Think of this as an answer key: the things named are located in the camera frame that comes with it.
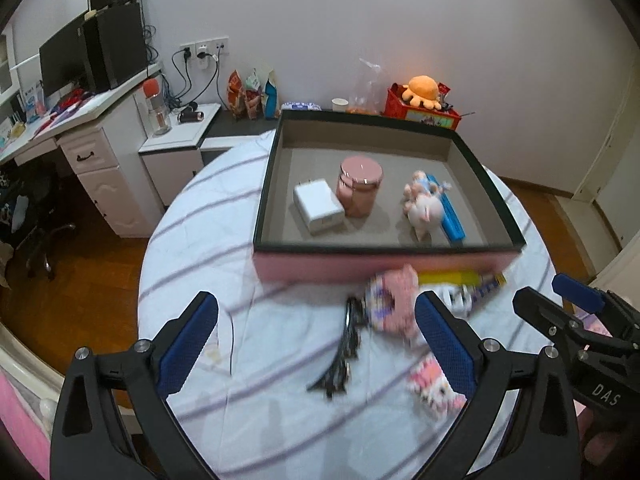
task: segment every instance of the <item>striped tablecloth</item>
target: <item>striped tablecloth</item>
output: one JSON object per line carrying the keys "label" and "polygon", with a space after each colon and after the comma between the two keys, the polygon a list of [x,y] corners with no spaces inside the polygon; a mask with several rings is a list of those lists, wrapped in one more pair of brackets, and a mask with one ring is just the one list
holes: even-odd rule
{"label": "striped tablecloth", "polygon": [[[200,454],[223,479],[405,479],[428,459],[452,423],[434,420],[406,388],[424,349],[362,332],[345,396],[327,401],[306,386],[328,367],[344,302],[363,285],[262,284],[252,265],[258,200],[274,132],[238,146],[187,185],[149,241],[140,279],[138,327],[153,338],[197,292],[208,290],[235,329],[233,375],[200,355],[169,404]],[[481,338],[535,352],[548,343],[514,313],[516,290],[554,301],[554,267],[520,202],[493,174],[527,247],[505,272],[508,285],[472,314]],[[513,407],[508,394],[474,468],[492,458]]]}

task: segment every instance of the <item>paper cup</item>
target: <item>paper cup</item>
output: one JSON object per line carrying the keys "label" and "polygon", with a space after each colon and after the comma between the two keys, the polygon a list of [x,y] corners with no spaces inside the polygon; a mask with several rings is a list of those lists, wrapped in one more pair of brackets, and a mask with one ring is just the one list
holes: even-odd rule
{"label": "paper cup", "polygon": [[331,102],[334,105],[334,112],[346,112],[349,106],[347,99],[335,98]]}

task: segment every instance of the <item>hair clip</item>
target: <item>hair clip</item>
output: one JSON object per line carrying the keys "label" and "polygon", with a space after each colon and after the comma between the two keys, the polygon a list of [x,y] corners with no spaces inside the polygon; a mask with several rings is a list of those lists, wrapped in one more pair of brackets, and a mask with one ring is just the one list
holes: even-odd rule
{"label": "hair clip", "polygon": [[358,358],[358,348],[362,342],[358,329],[369,323],[362,302],[358,298],[347,299],[344,316],[344,330],[338,345],[338,351],[331,365],[322,376],[306,390],[324,390],[327,399],[334,394],[345,394],[345,385],[349,381],[351,369],[347,360]]}

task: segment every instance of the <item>red box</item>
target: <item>red box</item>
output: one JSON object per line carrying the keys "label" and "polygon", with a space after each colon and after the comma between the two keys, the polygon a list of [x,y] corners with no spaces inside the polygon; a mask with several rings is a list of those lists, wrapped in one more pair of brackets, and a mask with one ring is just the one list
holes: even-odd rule
{"label": "red box", "polygon": [[454,131],[458,127],[461,117],[453,108],[450,108],[447,112],[439,112],[437,110],[427,110],[427,108],[409,106],[402,101],[403,93],[404,87],[397,83],[394,83],[391,88],[387,90],[384,116],[441,126]]}

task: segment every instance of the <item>drawer handle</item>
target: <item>drawer handle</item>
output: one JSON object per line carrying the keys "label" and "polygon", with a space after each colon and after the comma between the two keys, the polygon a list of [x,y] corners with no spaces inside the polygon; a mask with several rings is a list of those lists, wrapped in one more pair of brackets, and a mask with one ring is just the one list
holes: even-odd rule
{"label": "drawer handle", "polygon": [[87,156],[80,156],[80,155],[78,155],[78,158],[76,158],[76,161],[78,161],[78,162],[84,162],[84,161],[88,160],[89,158],[92,158],[92,156],[94,156],[94,155],[95,155],[95,153],[94,153],[94,152],[89,153],[89,155],[87,155]]}

